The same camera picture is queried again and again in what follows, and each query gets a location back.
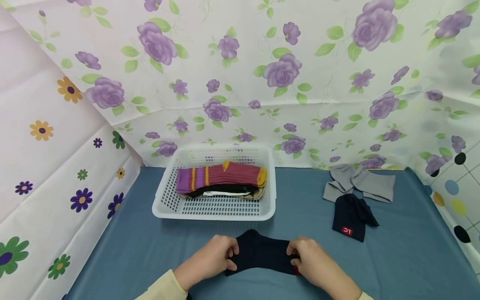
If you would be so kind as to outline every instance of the purple rose print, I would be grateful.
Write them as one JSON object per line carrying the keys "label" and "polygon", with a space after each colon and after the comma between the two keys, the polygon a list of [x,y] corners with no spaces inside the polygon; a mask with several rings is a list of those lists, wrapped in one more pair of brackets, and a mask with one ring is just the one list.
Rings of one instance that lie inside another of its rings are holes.
{"label": "purple rose print", "polygon": [[78,59],[79,62],[87,66],[87,68],[100,70],[102,66],[98,63],[98,58],[93,56],[90,53],[80,51],[75,54],[75,57]]}
{"label": "purple rose print", "polygon": [[158,149],[156,150],[156,153],[158,155],[170,157],[175,153],[177,148],[178,147],[174,142],[161,141],[160,145],[158,145]]}
{"label": "purple rose print", "polygon": [[203,107],[207,116],[215,121],[228,122],[228,119],[232,116],[230,108],[222,105],[217,99],[208,100]]}
{"label": "purple rose print", "polygon": [[209,93],[214,93],[220,87],[220,81],[218,81],[217,79],[212,79],[207,83],[207,87]]}
{"label": "purple rose print", "polygon": [[224,36],[218,43],[218,48],[222,50],[222,57],[225,59],[234,59],[237,57],[237,49],[240,44],[236,38],[232,36]]}
{"label": "purple rose print", "polygon": [[291,53],[284,54],[278,61],[271,62],[264,69],[264,78],[269,87],[283,87],[291,84],[300,74],[302,64]]}
{"label": "purple rose print", "polygon": [[405,67],[401,68],[400,70],[398,70],[398,72],[395,73],[395,75],[393,75],[393,80],[390,84],[394,85],[397,82],[399,82],[400,79],[402,79],[402,77],[405,76],[408,73],[409,70],[410,70],[410,68],[408,66],[405,66]]}
{"label": "purple rose print", "polygon": [[285,40],[292,46],[298,43],[298,37],[300,36],[300,33],[299,27],[293,22],[288,22],[283,25],[283,34],[285,35]]}
{"label": "purple rose print", "polygon": [[465,140],[459,137],[458,135],[452,135],[452,147],[456,153],[462,152],[467,146]]}
{"label": "purple rose print", "polygon": [[102,109],[117,107],[125,101],[121,83],[107,77],[98,77],[95,86],[87,89],[85,94],[88,101],[97,103]]}
{"label": "purple rose print", "polygon": [[373,120],[385,119],[396,109],[399,101],[398,98],[395,98],[393,92],[386,92],[380,98],[373,101],[372,106],[370,106],[370,118]]}
{"label": "purple rose print", "polygon": [[260,101],[252,100],[248,103],[248,107],[250,107],[251,109],[259,109],[260,108]]}
{"label": "purple rose print", "polygon": [[466,11],[457,11],[438,22],[435,37],[451,38],[457,36],[460,30],[469,27],[471,22],[472,16],[468,15]]}
{"label": "purple rose print", "polygon": [[363,71],[363,73],[356,74],[353,77],[352,85],[354,85],[356,88],[369,86],[370,79],[372,79],[373,77],[375,77],[375,74],[373,74],[370,69],[366,69],[365,71]]}
{"label": "purple rose print", "polygon": [[284,141],[280,146],[280,149],[287,154],[298,153],[305,147],[305,139],[296,135],[293,135]]}
{"label": "purple rose print", "polygon": [[430,101],[437,102],[444,98],[444,94],[440,90],[431,90],[431,91],[425,92],[425,98]]}
{"label": "purple rose print", "polygon": [[177,47],[175,43],[153,22],[145,22],[145,24],[137,27],[138,39],[144,46],[145,52],[153,59],[167,66],[172,63],[172,58],[177,57]]}
{"label": "purple rose print", "polygon": [[374,0],[363,6],[352,33],[358,47],[374,51],[392,37],[397,25],[392,14],[394,6],[394,0]]}
{"label": "purple rose print", "polygon": [[386,160],[387,160],[386,157],[375,154],[367,158],[366,160],[361,161],[360,165],[364,166],[365,168],[375,169],[383,166]]}

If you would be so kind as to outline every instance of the flower print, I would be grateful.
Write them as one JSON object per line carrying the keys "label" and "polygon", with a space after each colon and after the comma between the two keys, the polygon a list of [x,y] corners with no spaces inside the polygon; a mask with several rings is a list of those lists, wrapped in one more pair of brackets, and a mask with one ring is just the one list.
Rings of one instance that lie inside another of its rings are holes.
{"label": "flower print", "polygon": [[3,273],[10,275],[15,272],[18,268],[17,262],[27,258],[28,252],[24,250],[29,241],[18,242],[20,242],[20,238],[13,237],[6,244],[0,243],[0,278]]}
{"label": "flower print", "polygon": [[220,81],[217,79],[212,79],[207,83],[207,87],[209,93],[214,93],[218,91],[218,88],[220,87]]}
{"label": "flower print", "polygon": [[285,128],[288,132],[296,132],[297,131],[297,125],[292,124],[292,123],[287,123],[283,125],[283,128]]}
{"label": "flower print", "polygon": [[125,101],[125,91],[121,83],[107,77],[98,77],[95,86],[85,92],[88,101],[96,103],[101,109],[114,108]]}
{"label": "flower print", "polygon": [[30,134],[36,138],[37,141],[48,141],[53,136],[53,127],[48,125],[48,122],[35,121],[35,124],[30,124],[32,131]]}
{"label": "flower print", "polygon": [[285,40],[292,46],[298,43],[300,33],[299,27],[293,22],[288,22],[283,25],[283,35],[285,36]]}
{"label": "flower print", "polygon": [[102,68],[102,66],[98,63],[98,58],[90,53],[79,51],[75,54],[75,57],[79,62],[87,66],[87,68],[94,70],[100,70]]}
{"label": "flower print", "polygon": [[108,204],[108,215],[107,219],[110,219],[113,217],[113,215],[117,212],[117,210],[120,208],[120,204],[123,201],[123,193],[121,192],[120,195],[115,195],[113,197],[113,202],[110,202]]}
{"label": "flower print", "polygon": [[221,55],[225,59],[236,58],[239,47],[239,41],[236,38],[232,38],[232,36],[224,36],[218,43],[218,48],[222,50]]}
{"label": "flower print", "polygon": [[457,11],[438,22],[435,37],[452,38],[457,36],[460,30],[469,27],[471,22],[472,16],[468,15],[467,11]]}
{"label": "flower print", "polygon": [[48,268],[48,277],[52,278],[55,280],[57,279],[60,275],[63,275],[65,273],[65,269],[70,265],[70,255],[67,256],[66,254],[62,254],[62,256],[57,257],[53,261],[53,265]]}
{"label": "flower print", "polygon": [[363,6],[352,33],[358,47],[374,51],[393,36],[398,23],[392,14],[394,6],[394,0],[373,0]]}
{"label": "flower print", "polygon": [[120,133],[118,133],[117,131],[114,131],[112,132],[113,134],[113,144],[115,144],[115,147],[118,149],[118,148],[122,148],[124,149],[125,148],[125,141],[123,140],[122,136],[120,135]]}
{"label": "flower print", "polygon": [[203,107],[207,116],[215,121],[228,122],[228,119],[233,115],[231,109],[222,105],[217,99],[208,100]]}
{"label": "flower print", "polygon": [[405,67],[401,68],[400,70],[398,70],[397,73],[395,73],[395,75],[393,75],[393,80],[390,84],[394,85],[397,82],[399,82],[400,79],[402,79],[402,77],[405,76],[408,73],[409,70],[410,70],[410,67],[408,67],[408,66],[405,66]]}
{"label": "flower print", "polygon": [[177,148],[178,147],[174,142],[161,141],[160,145],[158,145],[158,149],[156,150],[156,153],[158,155],[170,157],[175,153]]}
{"label": "flower print", "polygon": [[172,58],[178,56],[175,43],[167,36],[162,34],[160,28],[153,22],[137,27],[140,42],[144,46],[145,52],[154,60],[167,66],[172,63]]}
{"label": "flower print", "polygon": [[30,183],[29,181],[21,181],[18,185],[15,186],[15,188],[15,193],[19,195],[28,194],[28,192],[33,189],[33,183]]}
{"label": "flower print", "polygon": [[396,109],[399,102],[400,100],[395,98],[395,94],[393,92],[386,92],[372,102],[372,106],[370,106],[370,118],[373,120],[385,119],[392,111]]}
{"label": "flower print", "polygon": [[81,212],[82,209],[87,209],[88,204],[92,203],[93,199],[91,198],[93,192],[90,192],[88,188],[84,188],[84,190],[77,190],[76,196],[70,198],[70,202],[73,204],[70,206],[70,209],[76,209],[77,213]]}
{"label": "flower print", "polygon": [[287,53],[276,61],[271,62],[264,69],[263,77],[269,87],[283,87],[291,84],[300,74],[302,63],[295,55]]}
{"label": "flower print", "polygon": [[83,96],[80,93],[80,90],[68,79],[68,77],[64,76],[63,81],[57,80],[58,85],[58,92],[63,95],[63,99],[65,101],[72,101],[73,103],[77,103],[78,100],[82,100]]}
{"label": "flower print", "polygon": [[292,154],[302,151],[305,145],[305,138],[293,135],[281,144],[280,149],[285,151],[286,154]]}

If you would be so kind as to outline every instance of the gray sock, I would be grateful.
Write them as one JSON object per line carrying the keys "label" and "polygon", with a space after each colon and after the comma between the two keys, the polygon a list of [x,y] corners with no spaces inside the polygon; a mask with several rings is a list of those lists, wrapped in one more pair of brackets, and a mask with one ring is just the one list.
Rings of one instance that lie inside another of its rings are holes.
{"label": "gray sock", "polygon": [[352,177],[353,185],[363,192],[363,197],[386,203],[393,202],[394,175],[373,174],[359,166]]}

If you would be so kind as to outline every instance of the yellow flower print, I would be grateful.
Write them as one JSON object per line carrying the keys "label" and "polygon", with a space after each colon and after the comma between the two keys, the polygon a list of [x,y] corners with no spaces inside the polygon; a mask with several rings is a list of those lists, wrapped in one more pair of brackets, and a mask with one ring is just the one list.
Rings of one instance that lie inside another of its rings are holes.
{"label": "yellow flower print", "polygon": [[72,101],[73,103],[77,103],[78,100],[82,100],[83,96],[80,94],[80,90],[68,79],[68,77],[63,77],[62,80],[57,80],[59,84],[59,93],[63,95],[65,101]]}
{"label": "yellow flower print", "polygon": [[48,138],[53,136],[53,127],[49,126],[48,122],[37,120],[35,124],[30,124],[30,128],[32,129],[30,134],[33,135],[37,141],[41,139],[48,141]]}

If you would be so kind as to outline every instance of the black dot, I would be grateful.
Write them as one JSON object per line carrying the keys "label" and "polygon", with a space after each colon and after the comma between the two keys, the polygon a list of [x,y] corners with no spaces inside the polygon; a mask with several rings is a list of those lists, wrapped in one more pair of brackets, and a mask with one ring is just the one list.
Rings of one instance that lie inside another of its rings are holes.
{"label": "black dot", "polygon": [[456,238],[460,240],[460,242],[465,244],[471,242],[470,236],[468,235],[467,231],[465,231],[465,229],[463,229],[463,227],[461,227],[460,225],[455,226],[455,228],[453,228],[453,232],[455,233]]}
{"label": "black dot", "polygon": [[455,163],[457,165],[463,165],[463,163],[465,163],[466,160],[467,160],[467,155],[465,155],[465,153],[463,152],[457,154],[455,157]]}

